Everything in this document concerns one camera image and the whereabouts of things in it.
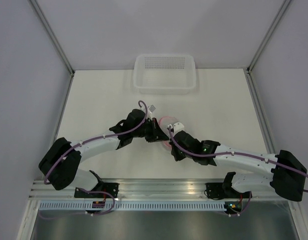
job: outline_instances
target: metal extrusion bar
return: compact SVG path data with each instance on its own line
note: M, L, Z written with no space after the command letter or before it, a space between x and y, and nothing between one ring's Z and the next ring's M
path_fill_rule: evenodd
M60 128L60 124L62 122L62 118L64 116L65 107L66 107L66 103L67 103L67 100L68 100L70 88L72 87L74 76L75 76L75 73L71 75L71 78L70 78L70 81L69 81L69 85L68 85L68 88L66 90L65 97L64 97L64 99L62 101L62 107L61 107L61 110L60 110L60 113L59 113L59 117L58 117L58 121L57 121L57 126L56 126L56 129L55 129L54 134L53 134L53 138L52 138L51 143L49 144L49 146L52 146L52 144L57 139L58 131L59 131L59 128Z
M291 5L292 1L293 0L284 0L283 4L281 5L277 15L275 16L272 24L270 25L268 31L266 32L266 35L265 35L264 39L260 43L260 46L258 47L258 49L257 49L257 51L256 51L256 53L255 53L255 55L254 55L250 65L248 67L249 72L251 72L254 69L254 67L255 67L259 57L261 56L261 54L262 54L263 50L265 49L267 43L271 39L271 37L272 37L273 33L275 32L278 24L280 23L280 21L282 20L283 16L287 12L287 9Z
M297 229L299 239L308 239L308 218L305 209L300 202L289 202L292 217L294 219L295 227Z
M204 191L205 183L223 182L223 179L103 179L105 182L119 183L118 200L120 201L212 201L208 199ZM29 200L72 200L79 201L81 198L74 198L75 188L67 187L55 191L51 185L44 185L43 181L35 181ZM97 198L89 198L89 201L98 201ZM284 201L271 192L254 192L252 201Z
M47 18L45 17L42 9L40 8L39 4L37 3L36 0L28 0L29 4L31 5L32 9L34 10L34 12L36 13L38 19L40 20L40 22L42 23L44 29L46 30L47 35L49 36L49 38L51 39L56 51L58 52L58 54L60 55L61 59L63 60L67 70L69 71L69 73L71 75L74 74L74 69L72 68L72 66L70 65L70 62L68 60L68 58L66 57L62 47L60 46L56 35L54 34L52 28L50 27Z
M23 220L20 224L16 240L28 240L32 235L37 211L39 208L39 201L28 201L23 215Z
M270 154L276 153L273 136L271 134L270 127L269 127L269 124L268 124L268 121L265 115L265 111L261 103L259 94L258 94L257 86L252 78L252 75L246 69L244 71L245 71L249 91L250 91L253 104L256 110L259 126L260 126L260 129L264 137L267 152Z

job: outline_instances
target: white table surface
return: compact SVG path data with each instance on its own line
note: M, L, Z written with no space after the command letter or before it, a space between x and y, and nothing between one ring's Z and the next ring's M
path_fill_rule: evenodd
M138 108L154 105L155 117L176 117L198 140L266 153L264 139L242 69L198 69L198 88L188 95L145 95L132 87L132 70L78 70L58 137L83 140L101 134ZM175 162L161 143L136 138L132 144L81 163L101 178L224 178L234 167L201 166L186 158Z

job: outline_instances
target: purple wire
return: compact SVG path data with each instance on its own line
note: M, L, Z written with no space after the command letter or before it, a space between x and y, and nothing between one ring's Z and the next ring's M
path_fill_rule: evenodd
M113 200L113 204L112 204L112 206L111 206L108 210L103 211L103 212L99 212L99 213L94 213L93 215L100 216L100 215L108 214L108 213L110 213L110 212L112 211L112 209L113 209L114 206L115 206L115 198L113 197L112 194L110 194L110 193L108 193L108 192L105 192L105 191L87 191L87 190L82 189L82 188L79 188L79 190L81 190L81 191L83 191L83 192L85 192L85 193L87 193L87 194L106 194L106 195L108 195L108 196ZM55 220L55 219L60 219L60 218L66 217L66 216L84 215L84 214L86 214L86 213L85 213L85 212L82 212L82 211L80 211L80 212L72 212L72 213L66 214L66 215L64 215L64 216L57 216L57 217L56 217L56 216L54 216L54 217L45 217L45 216L42 216L41 211L38 211L37 214L38 214L38 216L39 216L41 219L43 219L43 220Z
M142 101L142 100L139 100L139 101L138 101L138 105L139 105L140 107L142 107L141 104L143 104L143 106L145 107L145 117L143 118L143 120L142 120L136 127L132 128L132 129L130 129L130 130L121 132L121 133L116 133L116 134L114 133L114 134L106 135L105 138L111 138L111 137L115 137L115 136L117 137L117 136L121 136L121 135L124 135L124 134L128 134L128 133L130 133L130 132L132 132L132 131L135 131L135 130L138 129L140 126L142 126L143 123L146 121L147 114L148 114L148 109L147 109L146 103L145 103L144 101ZM95 141L95 140L98 140L98 139L102 139L102 138L104 138L104 136L102 136L102 135L101 135L101 136L92 137L92 138L90 138L90 139L87 139L87 140L83 141L82 145L84 145L84 144L86 144L86 143L89 143L89 142L92 142L92 141ZM72 146L69 150L67 150L62 156L59 157L59 159L54 163L54 165L53 165L53 166L50 168L50 170L47 172L47 174L46 174L46 176L45 176L45 178L44 178L44 184L47 184L47 185L50 184L50 182L48 182L47 180L48 180L50 174L51 174L51 173L54 171L54 169L56 168L56 166L57 166L57 165L63 160L63 158L66 157L72 150L74 150L75 148L77 148L77 147L79 147L79 146L81 146L80 143L75 144L75 145Z
M205 158L205 157L215 157L215 156L219 156L219 155L231 155L232 153L230 151L225 151L225 152L218 152L218 153L213 153L213 154L195 154L193 152L190 152L186 149L184 149L183 147L181 147L177 142L176 140L174 139L174 136L173 136L173 133L171 131L171 128L169 127L168 128L168 132L169 132L169 135L170 135L170 139L173 141L173 143L175 144L175 146L181 150L182 152L186 153L186 154L189 154L191 156L196 156L196 157L201 157L201 158ZM235 152L235 155L239 155L239 156L245 156L245 157L250 157L250 158L254 158L254 159L258 159L260 161L265 161L265 158L264 157L261 157L261 156L255 156L255 155L252 155L252 154L249 154L249 153L243 153L243 152ZM287 166L287 165L284 165L284 164L281 164L279 162L275 162L273 160L268 160L269 163L271 164L275 164L277 166L280 166L282 168L285 168L285 169L288 169L290 171L293 171L293 172L296 172L300 175L303 175L305 176L306 178L308 178L308 174L307 173L304 173L298 169L295 169L293 167L290 167L290 166Z
M247 202L247 204L246 204L246 206L244 207L244 209L242 209L240 212L238 212L238 213L234 213L234 214L230 214L230 216L231 217L239 217L241 214L243 214L246 210L247 210L247 208L249 207L249 205L250 205L250 200L252 199L252 192L249 192L249 198L248 198L248 202ZM220 212L220 214L222 214L222 215L229 215L229 214L227 214L227 213L224 213L224 212Z

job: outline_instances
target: purple cable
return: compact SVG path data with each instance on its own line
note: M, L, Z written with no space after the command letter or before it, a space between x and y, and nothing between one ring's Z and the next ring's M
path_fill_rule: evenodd
M170 139L173 141L173 143L175 144L175 146L176 146L179 150L181 150L181 151L183 151L184 153L189 154L189 155L191 155L191 156L194 156L194 157L196 156L196 157L199 157L199 158L200 158L200 157L201 157L201 158L205 158L205 157L210 157L210 156L211 156L211 157L215 157L215 156L219 156L219 155L231 155L231 154L232 154L230 151L218 152L218 153L216 153L216 154L215 154L215 153L213 153L213 154L195 154L195 153L193 153L193 152L190 152L190 151L184 149L183 147L181 147L181 146L176 142L176 140L174 139L174 136L173 136L173 133L172 133L170 127L168 128L168 132L169 132L169 135L170 135ZM264 157L255 156L255 155L252 155L252 154L249 154L249 153L235 152L235 155L245 156L245 157L250 157L250 158L258 159L258 160L260 160L260 161L265 161L265 158L264 158ZM293 168L293 167L290 167L290 166L281 164L281 163L279 163L279 162L275 162L275 161L270 160L270 159L268 160L268 162L271 163L271 164L275 164L275 165L277 165L277 166L280 166L280 167L282 167L282 168L288 169L288 170L290 170L290 171L296 172L296 173L298 173L298 174L300 174L300 175L303 175L303 176L305 176L306 178L308 178L308 174L307 174L307 173L304 173L304 172L302 172L302 171L300 171L300 170L298 170L298 169L295 169L295 168Z
M234 213L234 214L230 214L230 216L231 217L239 217L241 214L243 214L246 210L247 210L247 208L249 207L249 205L250 205L250 200L252 199L252 192L249 192L249 198L248 198L248 202L247 202L247 204L246 204L246 206L244 207L244 209L242 209L240 212L238 212L238 213ZM222 214L222 215L229 215L229 214L227 214L227 213L224 213L224 212L220 212L220 214Z
M106 135L105 138L111 138L111 137L115 137L115 136L117 137L117 136L121 136L121 135L124 135L124 134L128 134L128 133L130 133L130 132L132 132L132 131L135 131L135 130L138 129L140 126L142 126L143 123L146 121L147 114L148 114L148 109L147 109L146 103L145 103L144 101L142 101L142 100L139 100L139 101L138 101L138 105L139 105L140 107L142 107L141 104L143 104L143 106L145 107L145 117L143 118L143 120L142 120L136 127L132 128L132 129L130 129L130 130L121 132L121 133ZM92 142L92 141L95 141L95 140L98 140L98 139L103 139L103 138L104 138L104 136L102 136L102 135L101 135L101 136L92 137L92 138L90 138L90 139L87 139L87 140L83 141L82 145L84 145L84 144L86 144L86 143L89 143L89 142ZM62 156L59 157L59 159L54 163L54 165L53 165L53 166L50 168L50 170L47 172L47 174L46 174L46 176L45 176L45 178L44 178L44 184L47 184L47 185L50 184L50 182L47 182L47 180L48 180L50 174L51 174L51 173L54 171L54 169L56 168L56 166L57 166L57 165L62 161L62 159L63 159L64 157L66 157L72 150L74 150L75 148L77 148L77 147L79 147L79 146L81 146L80 143L75 144L75 145L72 146L69 150L67 150Z
M106 194L106 195L108 195L112 200L113 200L113 204L112 204L112 206L108 209L108 210L106 210L106 211L104 211L104 212L100 212L100 213L94 213L93 215L96 215L96 216L100 216L100 215L105 215L105 214L108 214L108 213L110 213L111 211L112 211L112 209L114 208L114 206L115 206L115 198L113 197L113 195L112 194L110 194L110 193L108 193L108 192L105 192L105 191L87 191L87 190L85 190L85 189L82 189L82 188L80 188L80 190L81 191L83 191L83 192L85 192L85 193L87 193L87 194ZM54 217L45 217L45 216L42 216L41 215L41 212L40 211L38 211L38 216L41 218L41 219L43 219L43 220L55 220L55 219L60 219L60 218L63 218L63 217L66 217L66 216L73 216L73 215L84 215L84 214L86 214L85 212L82 212L82 211L80 211L80 212L72 212L72 213L69 213L69 214L66 214L66 215L64 215L64 216L54 216Z

